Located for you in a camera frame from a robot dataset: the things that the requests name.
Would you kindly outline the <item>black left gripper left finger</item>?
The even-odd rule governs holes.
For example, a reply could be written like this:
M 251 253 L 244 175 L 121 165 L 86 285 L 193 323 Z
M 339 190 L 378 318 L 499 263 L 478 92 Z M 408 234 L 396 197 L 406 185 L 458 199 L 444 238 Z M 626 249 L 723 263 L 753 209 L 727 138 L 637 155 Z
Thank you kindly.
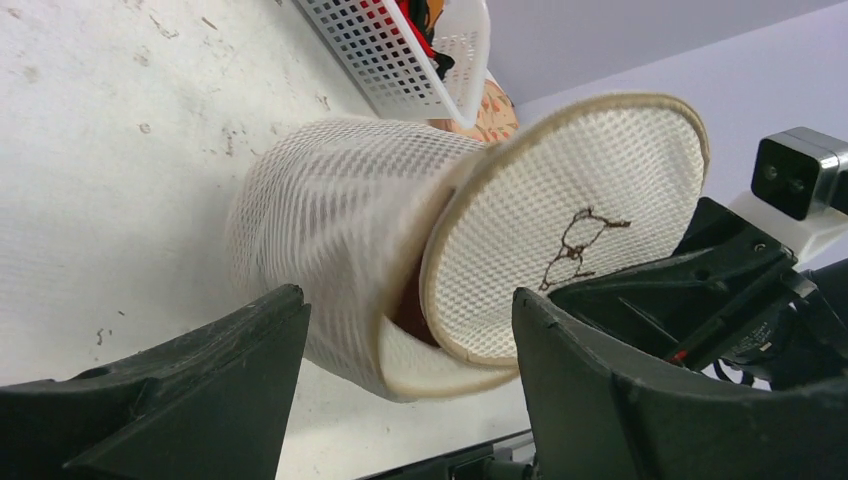
M 64 380 L 1 390 L 5 479 L 272 479 L 311 307 L 280 287 Z

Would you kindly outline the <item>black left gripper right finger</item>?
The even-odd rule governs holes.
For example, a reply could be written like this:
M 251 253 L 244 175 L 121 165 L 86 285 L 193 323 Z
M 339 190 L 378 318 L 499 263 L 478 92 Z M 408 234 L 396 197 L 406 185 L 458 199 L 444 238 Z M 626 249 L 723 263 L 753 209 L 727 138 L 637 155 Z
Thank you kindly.
M 547 479 L 843 479 L 847 383 L 784 392 L 673 366 L 513 296 L 512 329 Z

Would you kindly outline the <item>white round mesh laundry bag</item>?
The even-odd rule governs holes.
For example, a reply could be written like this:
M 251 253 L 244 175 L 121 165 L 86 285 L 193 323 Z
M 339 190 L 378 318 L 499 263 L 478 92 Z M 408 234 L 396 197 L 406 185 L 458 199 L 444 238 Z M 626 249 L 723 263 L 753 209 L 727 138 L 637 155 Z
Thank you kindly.
M 614 93 L 505 141 L 422 123 L 323 118 L 248 170 L 225 229 L 247 298 L 284 284 L 312 306 L 305 358 L 385 399 L 513 380 L 515 289 L 556 288 L 669 257 L 710 164 L 683 100 Z M 435 348 L 391 320 L 412 275 Z

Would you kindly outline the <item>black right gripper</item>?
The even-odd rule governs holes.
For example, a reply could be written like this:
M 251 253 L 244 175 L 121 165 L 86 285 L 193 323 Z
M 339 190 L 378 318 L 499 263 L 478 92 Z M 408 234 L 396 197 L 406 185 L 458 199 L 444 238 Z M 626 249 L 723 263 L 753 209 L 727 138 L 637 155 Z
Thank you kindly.
M 847 375 L 847 262 L 793 252 L 703 197 L 670 258 L 552 292 L 581 322 L 676 366 L 789 390 Z

